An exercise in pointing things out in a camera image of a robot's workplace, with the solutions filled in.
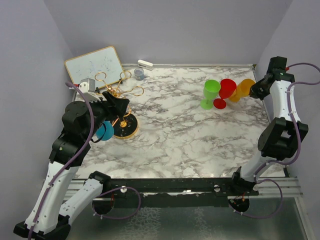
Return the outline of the green wine glass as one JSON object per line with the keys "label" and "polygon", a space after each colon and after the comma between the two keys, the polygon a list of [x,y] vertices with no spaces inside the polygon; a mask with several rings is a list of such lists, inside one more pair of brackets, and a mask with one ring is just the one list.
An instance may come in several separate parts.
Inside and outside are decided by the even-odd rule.
{"label": "green wine glass", "polygon": [[200,106],[204,110],[210,110],[213,108],[213,100],[217,97],[219,94],[219,91],[221,89],[221,84],[214,79],[209,79],[204,83],[203,88],[203,96],[204,99],[200,101]]}

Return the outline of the orange wine glass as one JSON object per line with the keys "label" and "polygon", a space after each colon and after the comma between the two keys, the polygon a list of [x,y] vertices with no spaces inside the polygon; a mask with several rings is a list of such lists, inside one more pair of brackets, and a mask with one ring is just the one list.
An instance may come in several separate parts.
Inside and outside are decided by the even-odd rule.
{"label": "orange wine glass", "polygon": [[244,79],[242,82],[240,82],[233,94],[228,98],[231,102],[238,102],[241,98],[245,98],[249,96],[250,94],[250,88],[255,84],[256,82],[252,79]]}

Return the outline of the red wine glass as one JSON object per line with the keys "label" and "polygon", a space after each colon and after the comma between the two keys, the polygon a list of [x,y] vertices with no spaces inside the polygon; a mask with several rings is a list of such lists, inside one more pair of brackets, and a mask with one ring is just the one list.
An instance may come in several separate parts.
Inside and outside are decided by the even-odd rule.
{"label": "red wine glass", "polygon": [[213,105],[217,109],[224,109],[227,106],[225,99],[228,99],[236,90],[237,84],[229,78],[222,79],[220,82],[219,98],[213,101]]}

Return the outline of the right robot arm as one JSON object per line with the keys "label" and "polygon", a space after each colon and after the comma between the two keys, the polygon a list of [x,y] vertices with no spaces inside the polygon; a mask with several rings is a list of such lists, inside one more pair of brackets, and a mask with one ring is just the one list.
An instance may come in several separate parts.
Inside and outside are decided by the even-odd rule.
{"label": "right robot arm", "polygon": [[249,95],[263,100],[272,97],[273,120],[262,132],[257,143],[256,155],[232,175],[229,189],[236,195],[251,192],[258,178],[270,166],[285,165],[298,153],[302,140],[309,131],[301,122],[294,100],[295,77],[287,72],[287,58],[276,56],[269,61],[266,75],[251,86]]}

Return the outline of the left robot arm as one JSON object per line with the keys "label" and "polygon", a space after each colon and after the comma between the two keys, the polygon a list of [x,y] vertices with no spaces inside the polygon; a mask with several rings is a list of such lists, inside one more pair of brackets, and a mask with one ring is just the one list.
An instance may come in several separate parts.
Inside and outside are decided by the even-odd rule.
{"label": "left robot arm", "polygon": [[106,197],[111,190],[110,177],[92,173],[69,200],[64,197],[91,146],[93,135],[105,122],[123,117],[129,100],[108,92],[102,97],[73,101],[62,116],[63,129],[54,141],[48,171],[39,197],[25,221],[15,225],[14,234],[28,240],[64,240],[71,225],[83,209],[97,196]]}

